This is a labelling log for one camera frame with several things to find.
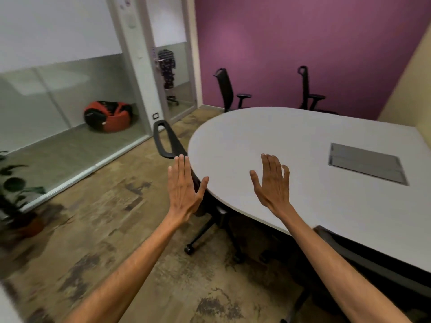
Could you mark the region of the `person's left hand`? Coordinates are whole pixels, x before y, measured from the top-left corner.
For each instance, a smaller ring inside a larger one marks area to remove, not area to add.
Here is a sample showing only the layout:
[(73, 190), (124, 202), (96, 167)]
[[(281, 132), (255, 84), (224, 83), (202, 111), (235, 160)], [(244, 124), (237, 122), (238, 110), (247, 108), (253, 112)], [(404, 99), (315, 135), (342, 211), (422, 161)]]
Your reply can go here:
[(191, 164), (188, 156), (185, 156), (185, 183), (178, 183), (178, 158), (174, 158), (174, 188), (169, 191), (169, 211), (167, 219), (176, 228), (187, 222), (195, 213), (202, 201), (196, 199), (196, 192), (191, 172)]

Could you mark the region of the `person's right hand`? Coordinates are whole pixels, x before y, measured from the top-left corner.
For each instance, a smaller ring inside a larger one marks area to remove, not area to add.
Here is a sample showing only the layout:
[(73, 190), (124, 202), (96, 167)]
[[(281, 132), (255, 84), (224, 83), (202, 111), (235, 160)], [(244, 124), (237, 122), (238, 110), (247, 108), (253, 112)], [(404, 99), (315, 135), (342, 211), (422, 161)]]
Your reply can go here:
[(261, 154), (262, 161), (262, 198), (258, 198), (260, 203), (267, 207), (274, 216), (285, 222), (288, 216), (294, 213), (294, 209), (290, 204), (290, 190), (283, 183), (283, 168), (279, 159), (276, 159), (276, 180), (270, 177), (270, 167), (268, 163), (268, 154)]

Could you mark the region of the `person's right forearm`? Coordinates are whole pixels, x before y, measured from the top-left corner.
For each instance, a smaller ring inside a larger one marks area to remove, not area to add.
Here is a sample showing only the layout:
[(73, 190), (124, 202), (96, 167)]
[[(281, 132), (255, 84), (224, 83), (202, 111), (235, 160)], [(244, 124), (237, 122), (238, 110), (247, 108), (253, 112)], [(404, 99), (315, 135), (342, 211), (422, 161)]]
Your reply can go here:
[(412, 323), (309, 227), (290, 203), (277, 206), (273, 213), (293, 236), (351, 323)]

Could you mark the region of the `person's left forearm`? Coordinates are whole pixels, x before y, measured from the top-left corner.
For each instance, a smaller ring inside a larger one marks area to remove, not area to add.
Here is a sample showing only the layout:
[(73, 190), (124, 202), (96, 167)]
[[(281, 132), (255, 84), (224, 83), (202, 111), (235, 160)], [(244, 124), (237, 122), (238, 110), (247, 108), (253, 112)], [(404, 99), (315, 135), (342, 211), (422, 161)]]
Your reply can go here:
[(190, 215), (169, 210), (154, 232), (63, 323), (119, 323), (173, 235)]

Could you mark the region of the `black mesh office chair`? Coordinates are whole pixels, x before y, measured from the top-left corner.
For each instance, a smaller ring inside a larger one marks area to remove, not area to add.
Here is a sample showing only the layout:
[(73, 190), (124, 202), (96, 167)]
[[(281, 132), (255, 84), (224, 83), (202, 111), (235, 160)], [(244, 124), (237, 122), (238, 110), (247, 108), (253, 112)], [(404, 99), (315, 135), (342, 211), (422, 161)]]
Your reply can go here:
[[(167, 152), (164, 149), (162, 141), (159, 136), (159, 126), (163, 126), (167, 132), (168, 139), (171, 146), (171, 152)], [(167, 159), (174, 159), (176, 156), (187, 156), (187, 152), (183, 145), (181, 144), (178, 137), (175, 135), (175, 132), (170, 127), (170, 124), (166, 120), (158, 120), (154, 123), (153, 127), (153, 137), (155, 141), (156, 148), (159, 154)], [(209, 214), (211, 218), (209, 221), (199, 230), (197, 235), (185, 246), (185, 253), (187, 255), (192, 255), (195, 251), (193, 245), (198, 241), (200, 237), (204, 235), (213, 225), (217, 225), (218, 228), (221, 228), (226, 231), (229, 239), (231, 240), (235, 253), (233, 259), (236, 263), (240, 264), (244, 262), (245, 255), (242, 252), (240, 245), (237, 239), (234, 236), (230, 226), (229, 220), (237, 215), (237, 212), (234, 210), (228, 209), (227, 206), (223, 205), (219, 200), (217, 200), (214, 196), (212, 196), (209, 191), (205, 191), (203, 196), (203, 201), (199, 206), (197, 214)]]
[(214, 77), (217, 79), (218, 81), (218, 85), (219, 85), (219, 89), (221, 91), (222, 94), (222, 98), (223, 98), (223, 104), (224, 104), (224, 113), (233, 111), (233, 110), (239, 110), (242, 109), (243, 106), (243, 101), (247, 98), (251, 98), (252, 95), (251, 94), (246, 94), (246, 93), (238, 93), (236, 94), (236, 97), (238, 97), (239, 101), (238, 101), (238, 106), (237, 108), (232, 108), (232, 104), (234, 102), (234, 91), (232, 88), (232, 84), (228, 75), (228, 72), (226, 70), (226, 68), (220, 68), (218, 69), (215, 74)]
[[(321, 226), (314, 230), (398, 308), (407, 313), (421, 312), (421, 315), (412, 318), (414, 323), (431, 323), (431, 273), (351, 241)], [(284, 259), (287, 260), (289, 272), (295, 283), (304, 289), (287, 317), (281, 319), (280, 323), (292, 323), (307, 299), (312, 299), (315, 305), (331, 314), (342, 315), (350, 323), (293, 237), (284, 238), (282, 245), (286, 251)]]
[(302, 100), (300, 109), (338, 115), (338, 113), (335, 111), (322, 110), (322, 109), (316, 108), (317, 103), (325, 100), (326, 96), (310, 93), (310, 79), (309, 79), (308, 67), (305, 65), (300, 66), (297, 70), (297, 73), (302, 77), (302, 87), (303, 87), (303, 100)]

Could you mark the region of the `red and black bean bag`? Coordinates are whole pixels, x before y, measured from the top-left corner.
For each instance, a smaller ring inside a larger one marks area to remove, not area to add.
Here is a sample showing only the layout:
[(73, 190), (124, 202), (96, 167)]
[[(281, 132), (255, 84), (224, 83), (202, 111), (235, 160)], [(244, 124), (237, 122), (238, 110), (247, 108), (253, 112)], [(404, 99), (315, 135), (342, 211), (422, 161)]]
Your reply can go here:
[(115, 133), (126, 130), (133, 120), (133, 107), (122, 102), (95, 101), (84, 110), (84, 121), (93, 130)]

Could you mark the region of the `dark patterned garment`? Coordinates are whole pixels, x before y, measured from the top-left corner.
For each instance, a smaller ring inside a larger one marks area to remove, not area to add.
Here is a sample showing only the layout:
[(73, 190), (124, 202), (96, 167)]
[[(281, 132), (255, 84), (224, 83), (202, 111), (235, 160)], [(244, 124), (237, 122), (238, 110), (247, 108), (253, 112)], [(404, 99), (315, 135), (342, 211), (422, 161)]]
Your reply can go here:
[(162, 49), (158, 51), (159, 59), (165, 59), (163, 63), (159, 64), (161, 75), (164, 79), (164, 89), (174, 88), (174, 69), (176, 68), (174, 52), (169, 49)]

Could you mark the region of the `glass door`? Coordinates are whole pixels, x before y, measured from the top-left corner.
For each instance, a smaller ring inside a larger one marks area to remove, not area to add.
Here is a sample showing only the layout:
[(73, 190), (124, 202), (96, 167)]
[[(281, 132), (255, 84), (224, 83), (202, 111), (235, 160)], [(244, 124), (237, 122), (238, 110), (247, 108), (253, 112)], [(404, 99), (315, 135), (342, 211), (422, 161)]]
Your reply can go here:
[(174, 52), (174, 88), (165, 90), (159, 64), (157, 83), (165, 119), (173, 124), (197, 108), (187, 0), (145, 0), (153, 39), (154, 60), (164, 48)]

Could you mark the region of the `brown plant pot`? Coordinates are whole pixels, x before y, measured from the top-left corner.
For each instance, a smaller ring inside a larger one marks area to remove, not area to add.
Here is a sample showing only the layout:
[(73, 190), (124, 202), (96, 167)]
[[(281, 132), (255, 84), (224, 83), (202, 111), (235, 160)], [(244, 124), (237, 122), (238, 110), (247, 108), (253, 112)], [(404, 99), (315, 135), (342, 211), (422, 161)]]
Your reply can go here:
[(44, 229), (44, 222), (35, 211), (21, 213), (13, 219), (10, 227), (21, 238), (32, 238)]

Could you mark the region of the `green leafy plant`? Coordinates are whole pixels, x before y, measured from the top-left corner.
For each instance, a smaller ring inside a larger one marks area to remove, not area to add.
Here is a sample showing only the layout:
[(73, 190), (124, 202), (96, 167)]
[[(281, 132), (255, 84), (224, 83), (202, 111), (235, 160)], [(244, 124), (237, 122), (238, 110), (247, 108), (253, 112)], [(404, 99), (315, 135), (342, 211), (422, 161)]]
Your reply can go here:
[(26, 198), (29, 194), (46, 194), (42, 186), (27, 186), (25, 179), (16, 177), (14, 171), (26, 165), (4, 165), (8, 151), (0, 151), (0, 218), (9, 228), (17, 229), (25, 227), (37, 216), (35, 213), (24, 213), (22, 208), (27, 205)]

